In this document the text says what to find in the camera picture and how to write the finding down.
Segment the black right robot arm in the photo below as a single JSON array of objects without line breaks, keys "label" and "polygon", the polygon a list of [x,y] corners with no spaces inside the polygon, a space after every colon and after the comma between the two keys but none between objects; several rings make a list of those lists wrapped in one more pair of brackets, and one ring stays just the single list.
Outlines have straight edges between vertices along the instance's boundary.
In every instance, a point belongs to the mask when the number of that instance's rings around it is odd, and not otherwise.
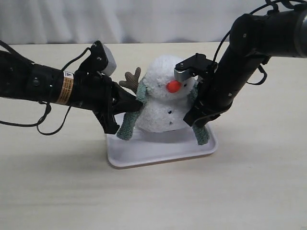
[{"label": "black right robot arm", "polygon": [[198,127],[229,110],[251,75],[272,57],[307,57],[307,10],[264,16],[243,14],[230,30],[229,45],[217,69],[198,86],[198,94],[184,121]]}]

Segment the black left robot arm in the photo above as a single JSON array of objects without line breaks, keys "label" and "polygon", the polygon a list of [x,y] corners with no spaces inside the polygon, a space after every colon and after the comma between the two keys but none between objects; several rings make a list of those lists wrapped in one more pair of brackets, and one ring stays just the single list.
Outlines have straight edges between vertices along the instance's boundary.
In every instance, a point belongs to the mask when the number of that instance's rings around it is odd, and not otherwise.
[{"label": "black left robot arm", "polygon": [[54,103],[92,111],[107,134],[119,129],[114,116],[137,112],[142,102],[105,74],[110,59],[103,48],[70,73],[0,53],[0,95],[3,98]]}]

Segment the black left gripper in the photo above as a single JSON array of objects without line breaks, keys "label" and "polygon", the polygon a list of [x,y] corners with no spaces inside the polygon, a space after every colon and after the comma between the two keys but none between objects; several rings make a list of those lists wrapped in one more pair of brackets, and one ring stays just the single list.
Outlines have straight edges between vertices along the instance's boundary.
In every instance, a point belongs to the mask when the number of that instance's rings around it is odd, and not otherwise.
[{"label": "black left gripper", "polygon": [[[143,103],[104,74],[76,71],[69,74],[73,80],[69,106],[91,110],[105,134],[116,134],[119,124],[115,115],[139,111]],[[107,103],[113,110],[106,110]]]}]

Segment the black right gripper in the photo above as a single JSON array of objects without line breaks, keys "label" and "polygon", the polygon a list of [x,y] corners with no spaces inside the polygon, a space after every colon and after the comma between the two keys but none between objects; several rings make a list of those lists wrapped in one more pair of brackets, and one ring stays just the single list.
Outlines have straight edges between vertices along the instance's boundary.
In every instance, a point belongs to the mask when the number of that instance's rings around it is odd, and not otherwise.
[{"label": "black right gripper", "polygon": [[183,120],[190,127],[195,123],[203,127],[230,109],[234,100],[233,79],[201,80],[197,84],[197,97],[194,106]]}]

